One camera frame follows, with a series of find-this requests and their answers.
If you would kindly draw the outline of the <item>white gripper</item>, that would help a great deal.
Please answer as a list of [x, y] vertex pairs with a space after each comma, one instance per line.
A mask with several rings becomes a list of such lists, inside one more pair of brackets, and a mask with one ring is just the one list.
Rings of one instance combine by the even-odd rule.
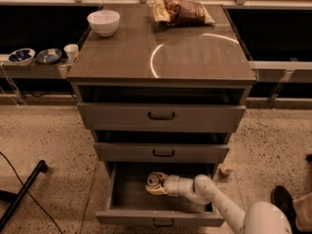
[[162, 172], [152, 172], [149, 177], [157, 178], [157, 179], [164, 179], [163, 186], [156, 185], [156, 186], [149, 186], [146, 185], [145, 188], [148, 193], [152, 195], [170, 195], [170, 196], [177, 196], [178, 195], [178, 183], [179, 183], [179, 176], [178, 175], [166, 175]]

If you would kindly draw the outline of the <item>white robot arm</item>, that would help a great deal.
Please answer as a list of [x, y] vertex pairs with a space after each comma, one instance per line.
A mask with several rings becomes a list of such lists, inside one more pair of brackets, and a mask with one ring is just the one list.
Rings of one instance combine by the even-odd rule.
[[207, 175], [187, 178], [153, 172], [145, 188], [152, 195], [182, 196], [200, 205], [212, 203], [235, 234], [293, 234], [287, 217], [276, 206], [256, 202], [245, 212]]

